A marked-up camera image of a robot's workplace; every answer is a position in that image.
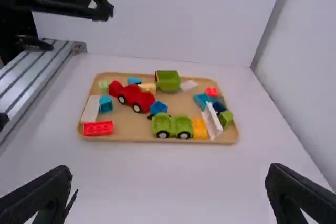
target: tray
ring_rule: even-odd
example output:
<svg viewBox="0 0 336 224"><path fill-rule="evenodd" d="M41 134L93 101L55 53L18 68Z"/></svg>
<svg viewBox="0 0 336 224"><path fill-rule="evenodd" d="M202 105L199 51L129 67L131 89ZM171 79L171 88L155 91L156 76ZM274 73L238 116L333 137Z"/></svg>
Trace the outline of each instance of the tray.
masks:
<svg viewBox="0 0 336 224"><path fill-rule="evenodd" d="M124 86L127 84L128 77L138 77L142 83L153 83L154 74L138 74L138 73L117 73L105 72L96 75L88 95L100 95L98 82L101 80L118 80ZM168 106L168 113L171 116L176 114L187 114L190 118L202 118L201 110L193 100L194 94L203 93L207 87L216 87L220 95L223 95L217 83L211 79L195 78L195 77L181 77L181 83L187 80L194 80L198 86L188 90L180 91L176 94L163 93L157 90L155 98L158 101L165 103ZM207 144L234 144L238 139L238 129L233 122L228 129L226 129L218 138L211 141L195 140L195 139L177 139L166 138L160 139L152 135L152 121L148 120L148 114L137 114L132 107L122 105L116 98L113 98L113 112L107 114L99 114L96 122L113 120L114 133L105 136L91 136L83 135L83 126L78 120L77 131L80 136L90 141L120 141L120 142L161 142L161 143L207 143Z"/></svg>

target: table surface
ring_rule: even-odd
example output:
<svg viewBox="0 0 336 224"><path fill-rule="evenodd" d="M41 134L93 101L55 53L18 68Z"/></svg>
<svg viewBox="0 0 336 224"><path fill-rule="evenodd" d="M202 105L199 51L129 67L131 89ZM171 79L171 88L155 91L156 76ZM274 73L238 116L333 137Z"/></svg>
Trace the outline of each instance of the table surface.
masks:
<svg viewBox="0 0 336 224"><path fill-rule="evenodd" d="M87 142L76 126L97 73L214 79L235 116L235 145ZM80 54L63 66L1 146L0 195L67 165L78 198L66 223L276 223L264 180L283 163L330 189L249 68Z"/></svg>

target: green lego brick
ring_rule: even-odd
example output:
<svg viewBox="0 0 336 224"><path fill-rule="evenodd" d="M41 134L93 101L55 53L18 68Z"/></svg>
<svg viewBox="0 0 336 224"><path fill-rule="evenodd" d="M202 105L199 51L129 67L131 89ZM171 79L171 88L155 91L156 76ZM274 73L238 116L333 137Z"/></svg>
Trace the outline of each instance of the green lego brick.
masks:
<svg viewBox="0 0 336 224"><path fill-rule="evenodd" d="M111 81L108 80L102 80L98 82L100 92L102 94L108 94L109 93L109 85Z"/></svg>
<svg viewBox="0 0 336 224"><path fill-rule="evenodd" d="M180 76L175 70L158 70L155 73L156 86L163 92L178 92L180 90Z"/></svg>
<svg viewBox="0 0 336 224"><path fill-rule="evenodd" d="M233 122L233 114L231 111L226 110L224 112L221 112L218 115L219 121L221 122L220 124L223 127L223 130L226 130L227 128L229 128L229 126L232 124Z"/></svg>

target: lego brick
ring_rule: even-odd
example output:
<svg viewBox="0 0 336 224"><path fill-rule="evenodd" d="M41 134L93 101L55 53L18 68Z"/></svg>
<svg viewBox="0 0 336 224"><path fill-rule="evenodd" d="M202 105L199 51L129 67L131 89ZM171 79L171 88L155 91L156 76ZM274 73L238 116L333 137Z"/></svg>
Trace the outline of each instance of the lego brick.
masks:
<svg viewBox="0 0 336 224"><path fill-rule="evenodd" d="M225 105L225 101L224 101L224 97L223 96L218 96L218 97L216 97L216 100L218 101L218 102L220 102L222 105L224 105L224 106L226 106Z"/></svg>
<svg viewBox="0 0 336 224"><path fill-rule="evenodd" d="M100 95L90 95L85 105L81 123L95 122L99 110Z"/></svg>
<svg viewBox="0 0 336 224"><path fill-rule="evenodd" d="M100 92L102 94L108 94L109 93L109 85L111 81L108 80L102 80L98 82Z"/></svg>
<svg viewBox="0 0 336 224"><path fill-rule="evenodd" d="M198 86L198 83L196 81L189 80L189 81L182 82L180 85L180 89L182 89L183 91L187 91L187 90L193 89L196 86Z"/></svg>
<svg viewBox="0 0 336 224"><path fill-rule="evenodd" d="M113 111L113 102L108 94L102 95L99 98L99 112L105 114Z"/></svg>
<svg viewBox="0 0 336 224"><path fill-rule="evenodd" d="M217 97L218 96L218 90L216 88L208 87L205 89L204 93L206 93L210 97Z"/></svg>
<svg viewBox="0 0 336 224"><path fill-rule="evenodd" d="M114 130L113 121L83 124L83 135L84 136L110 135L113 133L113 130Z"/></svg>
<svg viewBox="0 0 336 224"><path fill-rule="evenodd" d="M212 104L212 107L214 107L214 110L218 113L218 112L224 112L227 110L227 108L219 101L215 101Z"/></svg>
<svg viewBox="0 0 336 224"><path fill-rule="evenodd" d="M156 86L163 92L174 93L180 89L180 76L176 70L158 70L155 72Z"/></svg>
<svg viewBox="0 0 336 224"><path fill-rule="evenodd" d="M223 132L223 127L216 115L216 111L210 102L206 102L206 108L202 112L202 117L209 133L210 140L214 140Z"/></svg>
<svg viewBox="0 0 336 224"><path fill-rule="evenodd" d="M210 97L205 93L195 94L193 95L193 98L202 111L204 111L206 107L206 102L209 102L211 100Z"/></svg>
<svg viewBox="0 0 336 224"><path fill-rule="evenodd" d="M203 119L194 118L193 127L194 127L194 139L208 139L208 133Z"/></svg>
<svg viewBox="0 0 336 224"><path fill-rule="evenodd" d="M127 78L127 84L141 84L142 81L140 80L140 78L137 77L128 77Z"/></svg>
<svg viewBox="0 0 336 224"><path fill-rule="evenodd" d="M143 92L151 92L152 94L156 93L156 84L155 83L144 83L138 85Z"/></svg>
<svg viewBox="0 0 336 224"><path fill-rule="evenodd" d="M218 118L219 118L219 121L221 122L220 124L222 125L223 130L226 130L227 128L229 128L229 126L233 122L233 114L229 110L221 112L218 115Z"/></svg>
<svg viewBox="0 0 336 224"><path fill-rule="evenodd" d="M156 101L154 104L151 105L151 114L156 115L160 112L167 112L168 106L160 101Z"/></svg>

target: blue lego brick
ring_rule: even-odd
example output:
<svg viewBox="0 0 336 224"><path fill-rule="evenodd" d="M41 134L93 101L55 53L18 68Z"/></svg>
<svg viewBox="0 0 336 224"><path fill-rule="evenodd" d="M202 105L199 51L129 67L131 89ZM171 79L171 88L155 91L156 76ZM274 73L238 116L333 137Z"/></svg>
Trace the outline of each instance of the blue lego brick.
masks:
<svg viewBox="0 0 336 224"><path fill-rule="evenodd" d="M210 99L210 97L205 93L196 94L196 95L193 96L193 98L194 98L194 101L197 103L197 105L201 108L202 111L205 110L206 102L211 102L212 103L212 100Z"/></svg>
<svg viewBox="0 0 336 224"><path fill-rule="evenodd" d="M155 102L154 104L152 104L151 106L151 114L152 115L156 115L160 112L167 112L168 111L168 107L166 104L160 102L160 101L157 101Z"/></svg>
<svg viewBox="0 0 336 224"><path fill-rule="evenodd" d="M129 77L127 79L127 84L128 85L129 84L141 84L141 83L142 83L141 80L139 78L137 78L137 77Z"/></svg>
<svg viewBox="0 0 336 224"><path fill-rule="evenodd" d="M218 97L209 97L209 102L214 104L215 102L218 101Z"/></svg>
<svg viewBox="0 0 336 224"><path fill-rule="evenodd" d="M105 114L113 111L113 102L109 95L102 95L99 98L99 112Z"/></svg>
<svg viewBox="0 0 336 224"><path fill-rule="evenodd" d="M227 110L227 108L219 101L215 101L213 104L212 104L212 107L214 107L214 110L216 112L224 112Z"/></svg>

